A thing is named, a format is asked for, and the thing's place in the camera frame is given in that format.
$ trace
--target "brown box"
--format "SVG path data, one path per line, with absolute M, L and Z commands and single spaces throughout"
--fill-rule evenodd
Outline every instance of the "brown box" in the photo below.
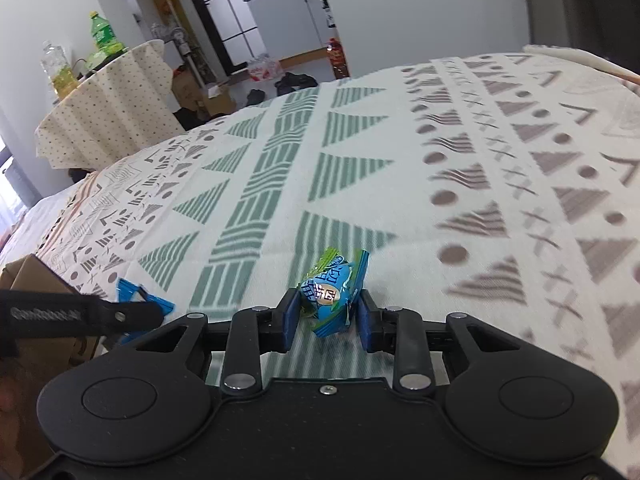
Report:
M 199 110 L 198 102 L 202 103 L 212 117 L 216 114 L 232 114 L 236 111 L 236 104 L 229 96 L 226 85 L 220 85 L 220 94 L 208 99 L 202 94 L 196 79 L 189 70 L 174 76 L 171 90 L 174 92 L 178 104 L 192 112 Z
M 5 265 L 0 289 L 77 294 L 34 254 Z M 53 455 L 36 418 L 38 394 L 91 359 L 97 343 L 96 337 L 21 339 L 19 357 L 0 360 L 0 467 L 11 476 L 27 475 Z

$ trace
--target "cabinet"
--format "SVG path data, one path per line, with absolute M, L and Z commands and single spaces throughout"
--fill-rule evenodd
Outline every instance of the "cabinet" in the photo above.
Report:
M 269 55 L 285 59 L 324 47 L 326 26 L 321 0 L 249 0 L 247 2 Z

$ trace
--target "green soda bottle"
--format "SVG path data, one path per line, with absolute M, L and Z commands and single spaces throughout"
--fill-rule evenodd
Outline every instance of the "green soda bottle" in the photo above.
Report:
M 101 18 L 95 10 L 89 13 L 89 17 L 91 17 L 91 35 L 94 37 L 95 46 L 99 50 L 103 51 L 107 56 L 124 50 L 124 45 L 116 38 L 111 23 Z

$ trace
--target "patterned bedspread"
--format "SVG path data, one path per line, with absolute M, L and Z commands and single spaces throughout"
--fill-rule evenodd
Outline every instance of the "patterned bedspread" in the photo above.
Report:
M 212 320 L 275 306 L 326 246 L 372 255 L 379 305 L 466 311 L 601 375 L 607 459 L 640 475 L 640 98 L 613 76 L 491 54 L 249 107 L 89 176 L 38 255 L 83 293 L 118 277 Z M 389 373 L 301 325 L 268 376 Z M 220 358 L 214 359 L 215 381 Z

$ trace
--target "red bottle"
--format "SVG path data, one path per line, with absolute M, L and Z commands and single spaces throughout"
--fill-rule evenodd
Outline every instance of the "red bottle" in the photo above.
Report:
M 349 77 L 349 69 L 347 67 L 347 60 L 344 57 L 344 50 L 342 44 L 336 38 L 331 38 L 326 48 L 329 54 L 329 61 L 334 69 L 334 75 L 336 79 L 343 79 Z

